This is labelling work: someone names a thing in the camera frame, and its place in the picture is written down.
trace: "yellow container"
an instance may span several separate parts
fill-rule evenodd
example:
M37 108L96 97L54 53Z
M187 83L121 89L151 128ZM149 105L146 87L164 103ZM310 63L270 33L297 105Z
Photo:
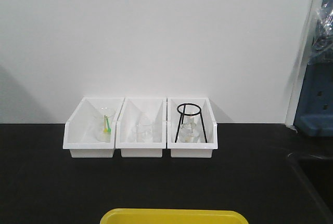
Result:
M248 224L239 213L224 210L117 208L100 224Z

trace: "black table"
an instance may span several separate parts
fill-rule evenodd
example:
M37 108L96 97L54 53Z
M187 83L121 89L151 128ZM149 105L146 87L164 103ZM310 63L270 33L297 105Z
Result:
M211 159L73 159L64 125L0 125L0 223L98 224L113 208L234 210L255 223L325 223L288 161L332 139L279 124L219 124Z

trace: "plastic bag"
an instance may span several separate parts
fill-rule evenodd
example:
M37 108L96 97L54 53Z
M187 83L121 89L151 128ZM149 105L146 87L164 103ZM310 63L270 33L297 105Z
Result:
M308 64L333 62L333 0L323 0Z

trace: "metal ring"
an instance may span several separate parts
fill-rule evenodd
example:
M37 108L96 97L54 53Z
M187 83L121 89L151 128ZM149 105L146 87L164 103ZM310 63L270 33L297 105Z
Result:
M185 107L185 106L195 106L195 107L199 108L199 111L198 111L197 113L187 114L187 113L185 113L185 112L181 112L181 111L179 110L179 108L180 108L181 106L184 106L184 107ZM196 104L194 104L194 103L182 103L182 104L178 105L178 107L177 107L177 111L178 111L178 113L179 113L180 115L185 115L185 116L196 116L196 115L199 115L199 114L201 113L201 107L198 106L198 105L196 105Z

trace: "white plastic bin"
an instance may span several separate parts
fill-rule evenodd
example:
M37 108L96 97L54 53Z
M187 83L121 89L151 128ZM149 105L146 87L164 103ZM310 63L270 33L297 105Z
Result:
M166 148L166 98L126 98L117 123L122 157L162 157Z
M181 117L177 111L177 106L182 103L194 103L201 107L207 143L204 139L200 115L194 117L194 123L200 133L197 142L186 143L179 140L175 142ZM188 113L188 111L196 113L198 109L187 106L186 112ZM208 98L168 98L168 149L171 150L171 157L212 157L212 151L217 149L217 123Z
M72 157L113 157L116 123L124 98L83 98L65 124L63 148ZM104 132L104 115L110 132Z

